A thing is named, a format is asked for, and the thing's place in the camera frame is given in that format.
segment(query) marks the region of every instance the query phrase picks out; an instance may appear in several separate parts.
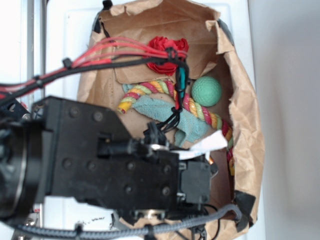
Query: teal cloth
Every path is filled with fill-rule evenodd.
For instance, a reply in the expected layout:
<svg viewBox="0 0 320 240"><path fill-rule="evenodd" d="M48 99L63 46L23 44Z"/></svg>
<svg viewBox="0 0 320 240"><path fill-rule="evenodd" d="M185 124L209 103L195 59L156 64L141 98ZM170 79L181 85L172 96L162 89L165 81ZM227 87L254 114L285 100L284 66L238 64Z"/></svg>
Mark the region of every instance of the teal cloth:
<svg viewBox="0 0 320 240"><path fill-rule="evenodd" d="M126 93L133 86L130 84L123 84L122 88ZM164 122L171 115L171 108L174 107L173 104L159 100L153 99L148 95L141 96L132 107L139 112L151 119ZM183 109L180 113L180 122L177 126L178 131L175 133L175 145L182 147L185 141L194 143L204 137L207 133L209 126L204 122L195 117L192 113Z"/></svg>

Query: red wire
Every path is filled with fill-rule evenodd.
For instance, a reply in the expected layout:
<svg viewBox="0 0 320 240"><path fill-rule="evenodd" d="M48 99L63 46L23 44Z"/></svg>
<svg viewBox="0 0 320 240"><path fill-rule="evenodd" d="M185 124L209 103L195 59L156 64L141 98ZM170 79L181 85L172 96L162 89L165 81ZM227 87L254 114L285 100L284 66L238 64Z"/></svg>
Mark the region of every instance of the red wire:
<svg viewBox="0 0 320 240"><path fill-rule="evenodd" d="M79 64L75 64L74 68L76 67L83 67L83 64L85 64L87 66L87 63L92 62L95 59L101 59L101 58L105 58L108 56L126 56L126 55L135 55L135 56L141 56L141 57L155 57L155 58L161 58L161 59L166 59L167 56L164 55L158 55L158 54L152 54L152 53L148 53L148 52L137 52L137 51L118 51L118 52L109 52L109 53L104 53L104 54L100 54L100 55L96 55L93 57L90 57L88 59L86 59L84 62L79 63Z"/></svg>
<svg viewBox="0 0 320 240"><path fill-rule="evenodd" d="M180 105L179 105L178 93L176 93L176 97L175 97L175 109L178 110L179 107L180 107Z"/></svg>
<svg viewBox="0 0 320 240"><path fill-rule="evenodd" d="M104 54L97 54L98 51L110 48L110 47L117 47L117 48L132 48L139 51L133 51L133 50L124 50L124 51L115 51L115 52L108 52ZM177 51L178 58L182 58L183 60L187 57L187 52L178 50ZM79 67L87 67L91 65L102 65L102 64L110 64L112 63L112 60L110 58L107 58L109 56L125 56L125 55L135 55L135 56L141 56L141 57L155 57L155 58L161 58L166 59L168 58L168 52L154 49L150 46L147 46L139 41L136 41L134 39L126 38L126 37L109 37L105 38L102 41L95 44L93 47L89 48L85 53L83 53L80 57L78 57L73 63L72 68L79 68ZM52 75L55 75L57 73L61 73L63 71L66 71L67 68L62 67L58 70L55 70L53 72L44 74L39 76L39 79L44 79L47 77L50 77ZM18 91L20 88L26 87L30 84L33 84L36 81L36 79L30 79L24 83L21 84L15 84L15 85L8 85L8 86L0 86L1 92L15 92ZM179 108L179 102L176 100L176 109Z"/></svg>

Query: gray braided cable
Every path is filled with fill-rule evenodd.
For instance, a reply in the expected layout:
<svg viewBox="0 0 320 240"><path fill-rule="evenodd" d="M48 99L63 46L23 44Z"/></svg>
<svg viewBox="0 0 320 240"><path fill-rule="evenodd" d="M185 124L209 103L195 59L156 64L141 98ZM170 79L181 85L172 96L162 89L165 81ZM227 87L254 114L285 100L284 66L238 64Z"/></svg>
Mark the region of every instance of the gray braided cable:
<svg viewBox="0 0 320 240"><path fill-rule="evenodd" d="M189 229L195 226L203 225L207 222L222 218L227 212L234 211L235 220L240 220L242 213L240 209L234 204L227 204L220 208L217 212L207 216L199 216L191 219L184 220L183 222L175 224L160 224L153 226L155 234L163 234L168 232L178 231L180 229ZM147 227L128 229L121 231L82 231L79 234L75 230L55 230L46 229L25 225L18 225L16 228L26 234L31 234L35 237L41 238L60 238L60 239L81 239L81 240L106 240L114 238L123 238L129 236L144 236L149 233Z"/></svg>

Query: multicolored rope toy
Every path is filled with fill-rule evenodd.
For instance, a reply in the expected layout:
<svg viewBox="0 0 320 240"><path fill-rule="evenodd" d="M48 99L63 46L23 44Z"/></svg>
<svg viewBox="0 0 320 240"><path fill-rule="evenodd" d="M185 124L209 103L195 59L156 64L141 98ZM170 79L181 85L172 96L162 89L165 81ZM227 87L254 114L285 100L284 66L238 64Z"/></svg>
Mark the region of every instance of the multicolored rope toy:
<svg viewBox="0 0 320 240"><path fill-rule="evenodd" d="M118 112L125 114L133 104L143 95L162 93L170 95L173 99L176 99L177 92L175 86L170 80L154 80L149 82L142 82L131 88L122 98L120 104L117 107ZM208 125L214 129L221 130L223 136L228 141L227 147L227 161L229 165L230 174L235 175L235 160L233 156L233 130L228 123L221 119L218 114L210 112L206 107L201 106L195 102L189 94L185 93L183 99L183 107L192 113L198 119L205 121Z"/></svg>

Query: black tape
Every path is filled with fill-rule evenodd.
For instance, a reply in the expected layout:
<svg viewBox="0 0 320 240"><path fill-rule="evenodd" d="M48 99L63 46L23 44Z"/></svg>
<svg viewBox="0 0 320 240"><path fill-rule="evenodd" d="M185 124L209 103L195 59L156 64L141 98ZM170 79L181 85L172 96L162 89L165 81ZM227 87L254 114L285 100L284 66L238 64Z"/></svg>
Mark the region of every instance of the black tape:
<svg viewBox="0 0 320 240"><path fill-rule="evenodd" d="M113 3L111 0L105 0L102 1L103 4L103 9L102 11L108 11L110 10L110 8L113 6ZM92 31L96 32L97 34L99 34L101 32L101 25L100 25L100 13L102 12L98 12L98 14L95 16L94 22L93 22L93 26L92 26Z"/></svg>
<svg viewBox="0 0 320 240"><path fill-rule="evenodd" d="M248 224L250 227L253 225L253 221L250 217L250 214L256 202L256 197L238 190L235 190L234 194L234 201L236 205L239 207L240 211L242 212L242 217L236 225L237 232L241 232L247 227Z"/></svg>
<svg viewBox="0 0 320 240"><path fill-rule="evenodd" d="M234 41L234 38L232 37L232 34L228 28L228 25L224 21L222 21L220 18L218 19L217 22L219 24L219 27L224 31L225 35L229 39L230 43L234 46L235 41Z"/></svg>

